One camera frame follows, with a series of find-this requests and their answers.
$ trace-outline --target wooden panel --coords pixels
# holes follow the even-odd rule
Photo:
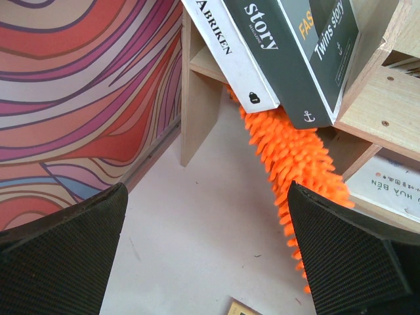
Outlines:
[[[357,197],[351,196],[350,200],[356,204],[355,209],[360,212],[372,216],[373,218],[383,221],[387,224],[403,228],[404,230],[420,233],[420,223],[390,212],[378,205],[361,200]]]
[[[343,117],[376,69],[382,65],[393,50],[398,34],[410,13],[410,1],[363,0],[354,3],[356,15],[363,25],[360,27],[362,36],[348,77],[338,120]]]
[[[420,0],[413,0],[413,7],[394,49],[420,58]]]
[[[334,159],[335,172],[349,179],[381,147],[344,131],[339,131],[329,144],[329,156]]]
[[[199,74],[216,79],[217,81],[228,83],[207,46],[202,48],[202,50],[191,60],[190,69]]]
[[[409,54],[404,54],[402,52],[393,50],[389,54],[388,58],[385,60],[385,62],[382,64],[382,66],[387,67],[392,64],[396,64],[397,62],[405,61],[408,59],[412,59],[413,57]]]
[[[410,159],[409,157],[403,156],[394,151],[383,148],[381,151],[379,151],[378,156],[381,156],[385,159],[396,161],[406,167],[410,167],[412,169],[420,171],[420,161],[416,161],[415,159]]]
[[[203,39],[184,8],[182,30],[181,165],[186,166],[214,127],[222,84],[190,69],[192,54],[203,48]]]
[[[420,80],[380,67],[335,127],[420,161]]]

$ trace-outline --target colorful wall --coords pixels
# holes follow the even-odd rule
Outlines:
[[[0,2],[0,230],[117,182],[180,114],[179,0]]]

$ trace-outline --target orange spiky plush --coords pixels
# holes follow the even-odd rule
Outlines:
[[[231,99],[238,102],[230,87],[228,92]],[[333,160],[318,138],[316,129],[295,129],[282,108],[247,114],[241,107],[240,114],[251,134],[249,144],[257,146],[256,154],[261,155],[261,162],[265,164],[266,172],[270,173],[268,180],[276,195],[274,204],[279,207],[280,224],[284,226],[285,236],[290,238],[287,245],[297,247],[292,257],[299,261],[296,270],[303,270],[302,276],[306,279],[287,204],[291,183],[295,181],[345,207],[354,207],[348,200],[350,193],[343,178],[332,173],[335,170]],[[308,285],[304,291],[310,293]]]

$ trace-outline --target book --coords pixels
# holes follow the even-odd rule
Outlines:
[[[230,305],[227,315],[261,315],[257,311],[249,308],[238,300],[232,299],[232,304]]]
[[[297,129],[333,125],[360,33],[350,0],[223,0]]]
[[[248,113],[280,105],[222,0],[182,0],[217,64]]]
[[[376,155],[350,177],[347,185],[352,196],[420,222],[419,165],[401,162]]]

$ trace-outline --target book spine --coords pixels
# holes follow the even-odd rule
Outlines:
[[[245,111],[277,108],[278,97],[263,77],[222,0],[182,2]]]
[[[332,125],[280,0],[223,1],[295,128]]]

